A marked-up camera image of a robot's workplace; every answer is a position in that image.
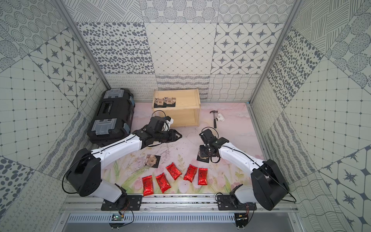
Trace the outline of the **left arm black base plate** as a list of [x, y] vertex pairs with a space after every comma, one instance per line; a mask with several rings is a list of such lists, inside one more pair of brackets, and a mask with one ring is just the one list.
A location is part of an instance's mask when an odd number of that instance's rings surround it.
[[123, 209], [139, 211], [142, 204], [142, 199], [142, 195], [127, 195], [120, 197], [114, 203], [103, 200], [101, 211], [120, 211]]

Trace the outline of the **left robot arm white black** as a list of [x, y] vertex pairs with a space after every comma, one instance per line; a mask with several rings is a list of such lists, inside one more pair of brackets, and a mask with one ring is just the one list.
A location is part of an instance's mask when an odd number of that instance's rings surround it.
[[126, 199], [126, 190], [104, 180], [102, 170], [126, 155], [153, 146], [155, 142], [161, 145], [181, 139], [182, 135], [171, 128], [173, 122], [170, 117], [154, 116], [147, 125], [117, 142], [94, 150], [84, 148], [78, 151], [62, 180], [68, 181], [75, 189], [74, 193], [81, 197], [95, 196], [109, 203]]

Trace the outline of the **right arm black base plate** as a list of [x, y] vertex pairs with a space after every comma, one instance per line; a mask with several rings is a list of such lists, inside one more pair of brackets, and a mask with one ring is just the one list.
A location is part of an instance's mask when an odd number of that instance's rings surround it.
[[219, 211], [246, 211], [247, 209], [257, 209], [255, 203], [248, 202], [243, 204], [231, 195], [217, 193], [214, 198], [217, 201]]

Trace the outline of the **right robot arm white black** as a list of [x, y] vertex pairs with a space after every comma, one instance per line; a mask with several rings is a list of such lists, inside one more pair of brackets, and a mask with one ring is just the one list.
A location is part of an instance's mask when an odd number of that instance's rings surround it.
[[273, 210], [289, 194], [288, 184], [272, 159], [262, 160], [248, 155], [226, 138], [214, 136], [209, 128], [203, 129], [199, 136], [204, 143], [200, 146], [201, 155], [224, 159], [250, 175], [250, 187], [239, 184], [231, 190], [227, 204], [233, 208], [258, 203], [266, 210]]

